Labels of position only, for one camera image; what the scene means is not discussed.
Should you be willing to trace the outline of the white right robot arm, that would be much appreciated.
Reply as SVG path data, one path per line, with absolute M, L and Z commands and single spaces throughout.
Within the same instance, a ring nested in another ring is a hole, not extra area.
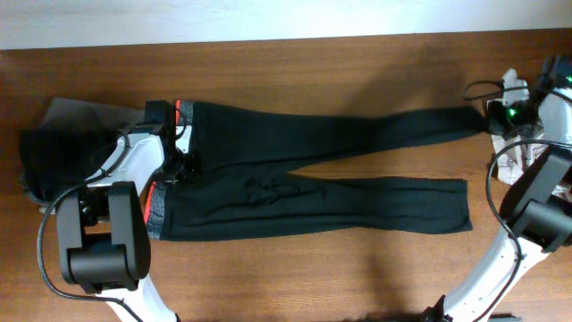
M 489 133 L 505 142 L 489 174 L 501 174 L 502 159 L 521 166 L 500 206 L 490 209 L 500 224 L 492 246 L 468 278 L 421 314 L 423 321 L 492 321 L 493 311 L 533 266 L 571 244 L 571 203 L 554 195 L 571 177 L 571 58 L 549 57 L 535 85 L 514 70 L 483 94 Z

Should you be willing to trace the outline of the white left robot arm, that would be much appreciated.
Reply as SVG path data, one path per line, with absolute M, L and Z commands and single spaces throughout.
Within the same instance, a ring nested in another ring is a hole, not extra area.
M 122 131 L 110 156 L 56 207 L 63 279 L 82 301 L 109 305 L 122 321 L 176 321 L 150 276 L 151 246 L 139 197 L 156 176 L 183 166 L 190 128 L 140 125 Z

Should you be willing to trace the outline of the black leggings with red waistband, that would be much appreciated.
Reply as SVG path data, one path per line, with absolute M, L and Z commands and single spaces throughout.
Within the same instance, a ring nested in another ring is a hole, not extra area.
M 191 165 L 181 181 L 157 182 L 144 219 L 153 239 L 213 242 L 364 227 L 413 233 L 468 231 L 461 179 L 320 180 L 301 167 L 475 136 L 471 106 L 380 118 L 271 114 L 214 103 L 179 107 L 191 128 Z

